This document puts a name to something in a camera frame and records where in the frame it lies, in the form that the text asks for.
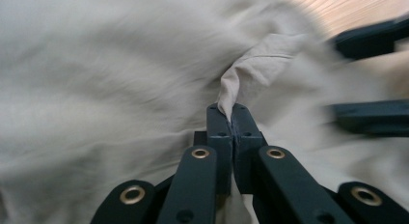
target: cloth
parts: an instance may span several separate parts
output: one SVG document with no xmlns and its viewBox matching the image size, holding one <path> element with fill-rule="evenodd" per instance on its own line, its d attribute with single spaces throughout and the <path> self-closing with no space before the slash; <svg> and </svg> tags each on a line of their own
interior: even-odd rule
<svg viewBox="0 0 409 224">
<path fill-rule="evenodd" d="M 0 3 L 2 223 L 89 223 L 116 185 L 163 181 L 216 99 L 248 106 L 322 185 L 368 182 L 409 207 L 408 141 L 345 134 L 324 108 L 389 98 L 382 81 L 286 1 Z M 241 201 L 218 222 L 257 223 Z"/>
</svg>

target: wrinkled fabric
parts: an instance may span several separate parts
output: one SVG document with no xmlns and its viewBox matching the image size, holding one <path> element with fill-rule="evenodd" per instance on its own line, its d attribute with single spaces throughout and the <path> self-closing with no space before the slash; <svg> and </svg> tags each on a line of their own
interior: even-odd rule
<svg viewBox="0 0 409 224">
<path fill-rule="evenodd" d="M 409 207 L 407 140 L 343 133 L 325 109 L 389 98 L 382 81 L 285 1 L 0 0 L 0 24 L 2 223 L 89 223 L 116 185 L 165 180 L 216 100 L 322 185 Z M 257 223 L 233 191 L 218 223 Z"/>
</svg>

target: metal grommet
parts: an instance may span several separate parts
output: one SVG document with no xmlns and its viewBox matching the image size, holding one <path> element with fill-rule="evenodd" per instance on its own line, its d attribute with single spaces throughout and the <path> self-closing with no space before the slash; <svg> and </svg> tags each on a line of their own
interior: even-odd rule
<svg viewBox="0 0 409 224">
<path fill-rule="evenodd" d="M 267 150 L 267 154 L 268 156 L 273 157 L 273 158 L 284 158 L 284 156 L 286 156 L 286 154 L 283 153 L 283 151 L 276 150 L 276 149 Z"/>
<path fill-rule="evenodd" d="M 210 152 L 205 149 L 197 149 L 192 152 L 192 155 L 195 158 L 206 158 L 208 155 L 210 155 Z"/>
<path fill-rule="evenodd" d="M 367 204 L 368 206 L 378 207 L 382 204 L 382 199 L 365 187 L 353 187 L 351 189 L 351 194 L 358 201 Z"/>
<path fill-rule="evenodd" d="M 129 196 L 129 193 L 132 191 L 137 191 L 138 194 L 136 196 Z M 120 200 L 126 205 L 133 205 L 135 203 L 140 202 L 145 197 L 145 189 L 138 185 L 133 185 L 128 187 L 121 193 Z"/>
</svg>

